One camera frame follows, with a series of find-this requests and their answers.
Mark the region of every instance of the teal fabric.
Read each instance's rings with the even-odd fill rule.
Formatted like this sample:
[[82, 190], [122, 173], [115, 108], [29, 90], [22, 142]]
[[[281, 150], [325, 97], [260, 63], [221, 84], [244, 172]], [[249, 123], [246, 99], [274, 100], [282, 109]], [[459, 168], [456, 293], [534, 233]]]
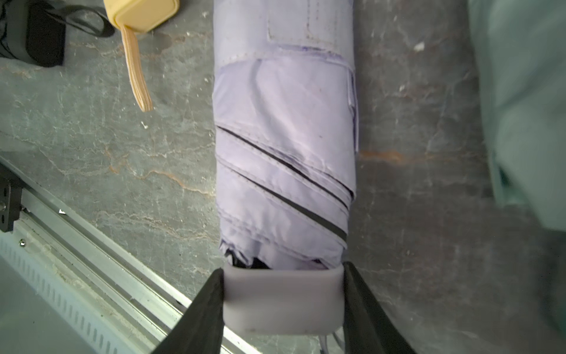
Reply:
[[566, 231], [566, 1], [468, 5], [495, 198]]

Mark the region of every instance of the gray stone surface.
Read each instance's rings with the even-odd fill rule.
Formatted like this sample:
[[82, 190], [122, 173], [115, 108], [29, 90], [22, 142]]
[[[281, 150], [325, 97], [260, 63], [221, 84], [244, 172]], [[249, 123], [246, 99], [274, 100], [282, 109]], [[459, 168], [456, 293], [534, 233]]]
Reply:
[[[212, 0], [182, 4], [140, 36], [150, 113], [135, 105], [119, 36], [69, 30], [63, 67], [0, 59], [0, 150], [194, 297], [222, 263]], [[355, 7], [361, 151], [349, 258], [419, 353], [565, 352], [540, 306], [561, 236], [490, 196], [465, 1]], [[318, 350], [312, 338], [248, 339], [268, 354]]]

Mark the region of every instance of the umbrella handle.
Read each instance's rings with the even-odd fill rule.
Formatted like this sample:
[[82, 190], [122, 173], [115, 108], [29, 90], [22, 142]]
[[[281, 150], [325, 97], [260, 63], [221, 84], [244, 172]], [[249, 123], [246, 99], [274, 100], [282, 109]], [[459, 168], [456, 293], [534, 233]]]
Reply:
[[153, 109], [153, 102], [143, 76], [138, 38], [134, 31], [126, 25], [121, 26], [120, 31], [122, 32], [122, 43], [126, 52], [126, 64], [128, 65], [128, 75], [130, 76], [132, 91], [141, 111], [149, 112]]

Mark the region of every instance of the yellow container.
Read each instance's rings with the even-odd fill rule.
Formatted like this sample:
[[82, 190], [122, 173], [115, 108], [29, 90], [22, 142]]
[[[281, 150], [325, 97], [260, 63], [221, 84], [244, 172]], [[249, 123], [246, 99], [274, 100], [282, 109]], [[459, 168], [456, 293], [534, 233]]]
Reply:
[[122, 32], [132, 91], [140, 109], [153, 109], [142, 72], [137, 33], [146, 33], [179, 10], [179, 0], [104, 0], [110, 23]]

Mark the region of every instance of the folded umbrella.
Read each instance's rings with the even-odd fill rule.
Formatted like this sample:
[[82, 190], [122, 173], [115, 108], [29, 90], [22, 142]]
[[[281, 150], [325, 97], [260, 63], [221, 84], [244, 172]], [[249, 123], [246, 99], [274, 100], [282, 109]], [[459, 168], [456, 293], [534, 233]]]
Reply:
[[239, 334], [325, 338], [344, 324], [350, 353], [412, 352], [342, 264], [358, 140], [352, 1], [215, 0], [214, 10], [216, 204], [228, 264], [155, 353], [188, 353], [199, 340], [219, 352], [218, 336], [189, 319], [218, 328], [219, 317]]

